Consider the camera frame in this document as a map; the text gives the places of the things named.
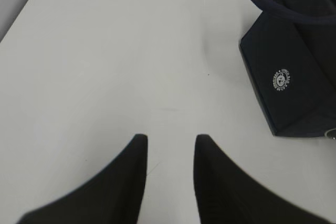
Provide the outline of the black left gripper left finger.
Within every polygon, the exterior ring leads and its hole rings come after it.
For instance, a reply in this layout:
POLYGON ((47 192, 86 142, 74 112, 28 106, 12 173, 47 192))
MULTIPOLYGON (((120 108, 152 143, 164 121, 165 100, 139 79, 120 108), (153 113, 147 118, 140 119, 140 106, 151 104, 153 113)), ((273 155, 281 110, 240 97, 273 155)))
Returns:
POLYGON ((136 134, 102 171, 19 223, 137 223, 145 190, 148 137, 136 134))

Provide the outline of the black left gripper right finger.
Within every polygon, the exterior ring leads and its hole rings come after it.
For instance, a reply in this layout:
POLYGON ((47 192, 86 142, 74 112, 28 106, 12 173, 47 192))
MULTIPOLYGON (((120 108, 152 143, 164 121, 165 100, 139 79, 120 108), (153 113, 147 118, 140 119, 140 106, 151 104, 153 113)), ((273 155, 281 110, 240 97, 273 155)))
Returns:
POLYGON ((271 190, 207 134, 194 147, 194 193, 201 223, 331 223, 271 190))

